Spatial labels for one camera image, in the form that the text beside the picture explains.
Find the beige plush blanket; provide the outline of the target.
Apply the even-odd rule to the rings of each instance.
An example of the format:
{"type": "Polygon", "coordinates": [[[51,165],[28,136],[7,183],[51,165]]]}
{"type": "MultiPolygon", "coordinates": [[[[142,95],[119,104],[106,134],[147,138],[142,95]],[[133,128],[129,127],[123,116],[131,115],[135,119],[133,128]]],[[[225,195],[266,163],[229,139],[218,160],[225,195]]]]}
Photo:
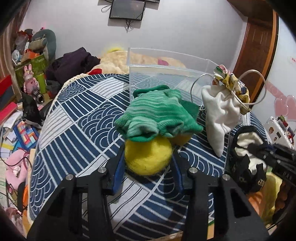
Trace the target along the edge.
{"type": "Polygon", "coordinates": [[[94,66],[87,74],[128,74],[130,72],[128,61],[131,64],[140,65],[163,65],[186,68],[186,66],[177,59],[169,57],[151,57],[148,55],[137,54],[123,49],[110,49],[100,57],[100,63],[94,66]]]}

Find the brown wooden door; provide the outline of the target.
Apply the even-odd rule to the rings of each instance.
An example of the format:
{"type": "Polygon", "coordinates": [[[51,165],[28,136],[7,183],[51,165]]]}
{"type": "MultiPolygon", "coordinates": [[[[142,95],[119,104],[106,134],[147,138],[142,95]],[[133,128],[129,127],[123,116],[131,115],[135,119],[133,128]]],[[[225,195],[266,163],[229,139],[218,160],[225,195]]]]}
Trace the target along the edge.
{"type": "Polygon", "coordinates": [[[247,26],[240,53],[233,73],[248,88],[250,100],[256,101],[263,89],[263,78],[269,75],[276,46],[278,43],[278,14],[267,1],[229,1],[243,16],[247,17],[247,26]],[[249,73],[257,70],[262,75],[249,73]]]}

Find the small wall monitor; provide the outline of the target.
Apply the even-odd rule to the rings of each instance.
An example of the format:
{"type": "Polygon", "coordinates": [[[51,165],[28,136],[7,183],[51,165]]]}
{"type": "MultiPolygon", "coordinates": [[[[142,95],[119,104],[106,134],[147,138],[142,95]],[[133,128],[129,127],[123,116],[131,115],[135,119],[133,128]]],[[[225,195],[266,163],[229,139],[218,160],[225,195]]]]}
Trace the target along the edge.
{"type": "Polygon", "coordinates": [[[111,5],[109,18],[141,21],[145,6],[145,1],[114,0],[111,5]]]}

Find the colorful patchwork pouch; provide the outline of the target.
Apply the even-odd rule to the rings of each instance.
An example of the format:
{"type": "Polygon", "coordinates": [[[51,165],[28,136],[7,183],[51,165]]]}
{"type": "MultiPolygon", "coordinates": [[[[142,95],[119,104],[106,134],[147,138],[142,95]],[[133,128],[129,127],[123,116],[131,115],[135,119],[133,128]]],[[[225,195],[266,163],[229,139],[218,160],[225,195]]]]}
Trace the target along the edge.
{"type": "Polygon", "coordinates": [[[20,120],[14,127],[13,130],[16,134],[21,147],[28,151],[35,148],[39,138],[39,133],[34,126],[31,126],[24,121],[20,120]]]}

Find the green tumbler bottle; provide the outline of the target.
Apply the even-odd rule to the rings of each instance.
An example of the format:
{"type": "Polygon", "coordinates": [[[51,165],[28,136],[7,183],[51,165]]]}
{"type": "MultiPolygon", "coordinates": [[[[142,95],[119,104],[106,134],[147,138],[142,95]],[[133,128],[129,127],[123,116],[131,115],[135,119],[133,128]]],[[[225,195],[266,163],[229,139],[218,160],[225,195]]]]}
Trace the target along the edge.
{"type": "Polygon", "coordinates": [[[39,83],[40,93],[45,94],[46,93],[46,79],[45,79],[44,73],[43,72],[37,73],[36,80],[39,83]]]}

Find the green cardboard box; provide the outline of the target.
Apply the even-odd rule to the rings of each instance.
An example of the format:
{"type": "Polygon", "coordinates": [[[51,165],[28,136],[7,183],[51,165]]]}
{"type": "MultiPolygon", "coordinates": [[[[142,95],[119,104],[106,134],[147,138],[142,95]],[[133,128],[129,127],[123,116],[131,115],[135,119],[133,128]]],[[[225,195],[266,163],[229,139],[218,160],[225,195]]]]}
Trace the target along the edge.
{"type": "Polygon", "coordinates": [[[20,88],[23,88],[23,83],[24,83],[24,78],[23,78],[24,67],[29,66],[29,64],[31,64],[31,66],[32,66],[32,71],[34,72],[34,77],[36,77],[37,74],[39,74],[41,72],[45,73],[45,70],[49,66],[49,63],[46,60],[44,54],[39,55],[32,60],[27,60],[24,63],[16,66],[14,68],[14,70],[16,72],[16,78],[17,78],[17,82],[18,82],[18,85],[20,88]]]}

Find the yellow felt ball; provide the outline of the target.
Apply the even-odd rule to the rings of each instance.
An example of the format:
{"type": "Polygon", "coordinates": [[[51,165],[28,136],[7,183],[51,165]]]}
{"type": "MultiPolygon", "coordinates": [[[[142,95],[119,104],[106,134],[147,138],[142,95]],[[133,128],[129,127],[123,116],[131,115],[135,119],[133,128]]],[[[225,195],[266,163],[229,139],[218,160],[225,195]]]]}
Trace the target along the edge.
{"type": "Polygon", "coordinates": [[[157,136],[149,142],[125,142],[125,164],[139,176],[152,176],[168,166],[173,148],[170,141],[157,136]]]}

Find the dark purple clothing pile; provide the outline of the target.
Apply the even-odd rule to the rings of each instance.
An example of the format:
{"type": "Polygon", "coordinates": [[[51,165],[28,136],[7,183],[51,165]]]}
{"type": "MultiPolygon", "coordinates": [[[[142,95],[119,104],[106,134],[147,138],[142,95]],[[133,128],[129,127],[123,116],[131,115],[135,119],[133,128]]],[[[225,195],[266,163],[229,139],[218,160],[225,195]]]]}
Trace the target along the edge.
{"type": "Polygon", "coordinates": [[[53,61],[46,69],[45,76],[47,80],[64,84],[72,77],[87,73],[91,71],[94,66],[99,64],[99,58],[92,56],[84,47],[81,47],[53,61]]]}

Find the floral fabric scrunchie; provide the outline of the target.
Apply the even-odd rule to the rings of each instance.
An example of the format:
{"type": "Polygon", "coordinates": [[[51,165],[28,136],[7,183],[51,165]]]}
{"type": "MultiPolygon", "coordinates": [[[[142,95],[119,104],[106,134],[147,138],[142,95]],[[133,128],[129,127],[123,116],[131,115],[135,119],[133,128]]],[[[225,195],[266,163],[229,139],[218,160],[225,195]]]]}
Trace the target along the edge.
{"type": "Polygon", "coordinates": [[[249,112],[249,107],[246,105],[247,103],[250,103],[248,88],[224,65],[218,65],[215,67],[212,85],[224,85],[230,92],[235,93],[239,100],[245,105],[245,107],[240,107],[240,113],[245,115],[249,112]]]}

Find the clear plastic storage box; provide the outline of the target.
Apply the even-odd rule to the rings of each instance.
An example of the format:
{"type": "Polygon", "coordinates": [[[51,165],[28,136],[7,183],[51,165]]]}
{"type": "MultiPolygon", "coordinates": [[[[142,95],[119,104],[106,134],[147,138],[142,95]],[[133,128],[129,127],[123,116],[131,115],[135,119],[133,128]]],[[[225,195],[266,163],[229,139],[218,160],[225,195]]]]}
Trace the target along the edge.
{"type": "Polygon", "coordinates": [[[211,85],[217,64],[193,55],[149,48],[129,48],[130,100],[137,89],[166,85],[178,89],[182,99],[202,105],[201,89],[211,85]]]}

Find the green striped knit sock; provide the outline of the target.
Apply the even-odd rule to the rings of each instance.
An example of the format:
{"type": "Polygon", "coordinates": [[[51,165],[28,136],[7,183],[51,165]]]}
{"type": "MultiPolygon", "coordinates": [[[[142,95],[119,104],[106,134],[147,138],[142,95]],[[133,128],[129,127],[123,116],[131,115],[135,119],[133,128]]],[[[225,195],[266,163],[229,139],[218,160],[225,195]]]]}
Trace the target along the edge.
{"type": "Polygon", "coordinates": [[[167,85],[137,89],[133,101],[114,126],[125,139],[149,142],[157,136],[175,138],[198,134],[199,106],[182,98],[181,91],[167,85]]]}

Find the white sticker covered case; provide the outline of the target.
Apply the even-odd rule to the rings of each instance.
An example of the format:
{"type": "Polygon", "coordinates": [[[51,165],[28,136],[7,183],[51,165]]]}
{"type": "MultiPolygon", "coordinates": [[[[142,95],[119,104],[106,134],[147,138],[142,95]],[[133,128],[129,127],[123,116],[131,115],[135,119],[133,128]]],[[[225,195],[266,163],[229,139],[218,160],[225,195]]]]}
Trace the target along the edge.
{"type": "Polygon", "coordinates": [[[273,144],[295,149],[295,131],[282,115],[277,118],[271,116],[264,124],[264,128],[273,144]]]}

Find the grey green plush toy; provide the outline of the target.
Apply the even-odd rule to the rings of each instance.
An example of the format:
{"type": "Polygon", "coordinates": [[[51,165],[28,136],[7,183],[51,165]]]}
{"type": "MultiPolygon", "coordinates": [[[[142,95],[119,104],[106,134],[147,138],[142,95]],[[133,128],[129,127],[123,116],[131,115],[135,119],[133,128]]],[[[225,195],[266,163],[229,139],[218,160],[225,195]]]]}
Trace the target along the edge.
{"type": "Polygon", "coordinates": [[[55,60],[56,35],[52,30],[43,29],[36,32],[29,43],[29,49],[35,53],[43,54],[50,63],[55,60]]]}

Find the pink rabbit figurine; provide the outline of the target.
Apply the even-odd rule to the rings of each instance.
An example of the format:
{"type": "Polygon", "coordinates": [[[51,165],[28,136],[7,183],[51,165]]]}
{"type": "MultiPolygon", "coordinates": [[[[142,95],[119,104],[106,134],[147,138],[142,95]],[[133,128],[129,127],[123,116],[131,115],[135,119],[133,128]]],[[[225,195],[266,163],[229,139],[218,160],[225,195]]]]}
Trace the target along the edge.
{"type": "Polygon", "coordinates": [[[23,91],[26,94],[32,94],[34,90],[40,90],[39,83],[34,78],[34,72],[32,71],[32,65],[24,66],[24,74],[23,74],[23,91]]]}

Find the white drawstring cloth pouch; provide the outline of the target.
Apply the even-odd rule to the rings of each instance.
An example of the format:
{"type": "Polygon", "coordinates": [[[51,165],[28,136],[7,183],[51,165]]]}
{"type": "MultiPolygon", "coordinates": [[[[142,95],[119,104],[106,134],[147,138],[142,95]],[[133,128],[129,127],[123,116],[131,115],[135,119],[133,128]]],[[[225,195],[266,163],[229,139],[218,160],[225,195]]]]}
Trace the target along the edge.
{"type": "Polygon", "coordinates": [[[240,103],[224,86],[205,85],[201,94],[206,109],[207,139],[216,156],[221,157],[225,135],[238,125],[240,103]]]}

